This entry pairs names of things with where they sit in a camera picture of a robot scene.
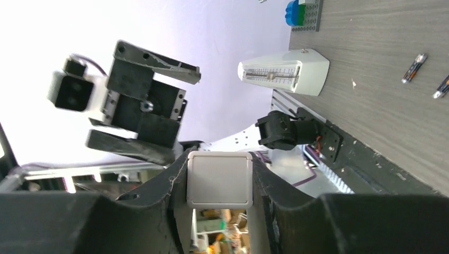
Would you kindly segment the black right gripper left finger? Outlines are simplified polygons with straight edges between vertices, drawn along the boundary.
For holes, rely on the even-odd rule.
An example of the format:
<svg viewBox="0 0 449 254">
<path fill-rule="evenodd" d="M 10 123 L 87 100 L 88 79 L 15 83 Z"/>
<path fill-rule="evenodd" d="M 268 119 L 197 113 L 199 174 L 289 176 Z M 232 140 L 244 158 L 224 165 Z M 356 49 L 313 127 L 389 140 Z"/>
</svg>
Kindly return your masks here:
<svg viewBox="0 0 449 254">
<path fill-rule="evenodd" d="M 1 195 L 1 253 L 188 253 L 188 151 L 117 200 L 81 191 Z"/>
</svg>

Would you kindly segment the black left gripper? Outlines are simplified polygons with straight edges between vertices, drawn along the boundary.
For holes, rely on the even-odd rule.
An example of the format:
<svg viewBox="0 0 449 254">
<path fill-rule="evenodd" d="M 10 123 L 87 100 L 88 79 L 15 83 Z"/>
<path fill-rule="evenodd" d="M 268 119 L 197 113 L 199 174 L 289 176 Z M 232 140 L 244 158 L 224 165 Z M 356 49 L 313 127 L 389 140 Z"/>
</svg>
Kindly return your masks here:
<svg viewBox="0 0 449 254">
<path fill-rule="evenodd" d="M 187 106 L 185 91 L 154 80 L 154 72 L 192 85 L 201 79 L 200 68 L 137 47 L 116 43 L 107 88 L 119 97 L 111 125 L 137 134 L 123 138 L 90 130 L 88 148 L 131 157 L 161 166 L 175 161 L 171 148 Z"/>
</svg>

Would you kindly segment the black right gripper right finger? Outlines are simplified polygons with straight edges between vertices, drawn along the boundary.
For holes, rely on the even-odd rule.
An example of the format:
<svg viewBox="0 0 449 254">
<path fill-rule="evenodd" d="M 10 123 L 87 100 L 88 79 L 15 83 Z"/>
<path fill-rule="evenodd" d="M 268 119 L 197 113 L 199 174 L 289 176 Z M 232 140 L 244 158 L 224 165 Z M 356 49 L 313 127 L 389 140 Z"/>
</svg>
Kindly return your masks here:
<svg viewBox="0 0 449 254">
<path fill-rule="evenodd" d="M 448 253 L 448 198 L 403 171 L 312 197 L 252 162 L 251 253 Z"/>
</svg>

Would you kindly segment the white rectangular thermometer device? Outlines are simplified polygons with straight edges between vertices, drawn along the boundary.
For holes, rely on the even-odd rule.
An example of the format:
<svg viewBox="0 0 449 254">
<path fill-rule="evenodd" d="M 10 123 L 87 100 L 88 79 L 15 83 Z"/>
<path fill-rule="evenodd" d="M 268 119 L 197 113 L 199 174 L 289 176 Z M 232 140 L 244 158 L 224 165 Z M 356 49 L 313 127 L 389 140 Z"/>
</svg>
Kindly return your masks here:
<svg viewBox="0 0 449 254">
<path fill-rule="evenodd" d="M 193 151 L 187 158 L 187 204 L 195 209 L 247 209 L 253 205 L 249 152 Z"/>
</svg>

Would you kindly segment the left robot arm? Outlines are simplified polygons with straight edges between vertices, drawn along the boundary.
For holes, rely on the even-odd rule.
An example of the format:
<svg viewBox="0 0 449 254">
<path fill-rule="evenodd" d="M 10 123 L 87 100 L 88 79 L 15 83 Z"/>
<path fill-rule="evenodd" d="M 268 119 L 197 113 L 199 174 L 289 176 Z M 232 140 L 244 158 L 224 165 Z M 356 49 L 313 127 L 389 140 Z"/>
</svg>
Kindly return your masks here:
<svg viewBox="0 0 449 254">
<path fill-rule="evenodd" d="M 241 81 L 267 87 L 278 92 L 292 92 L 318 96 L 327 78 L 330 61 L 318 51 L 306 48 L 286 53 L 266 55 L 242 61 L 238 65 Z M 257 120 L 250 128 L 221 140 L 177 141 L 177 151 L 197 147 L 202 151 L 250 151 L 257 149 L 292 150 L 297 145 L 314 144 L 318 150 L 321 143 L 340 141 L 340 137 L 327 131 L 324 124 L 297 110 L 282 113 L 273 110 Z M 124 139 L 100 131 L 92 131 L 87 147 L 118 155 L 153 161 L 146 153 L 147 143 Z"/>
</svg>

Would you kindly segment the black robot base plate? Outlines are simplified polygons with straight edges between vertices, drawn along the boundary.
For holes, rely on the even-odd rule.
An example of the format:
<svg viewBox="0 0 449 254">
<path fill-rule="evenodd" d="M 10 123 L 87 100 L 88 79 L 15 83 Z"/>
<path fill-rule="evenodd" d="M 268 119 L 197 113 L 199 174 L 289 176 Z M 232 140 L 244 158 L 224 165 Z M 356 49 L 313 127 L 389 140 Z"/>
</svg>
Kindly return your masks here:
<svg viewBox="0 0 449 254">
<path fill-rule="evenodd" d="M 356 193 L 437 195 L 439 192 L 392 163 L 331 121 L 322 121 L 304 108 L 297 116 L 319 128 L 312 153 L 323 170 L 331 170 L 337 182 Z"/>
</svg>

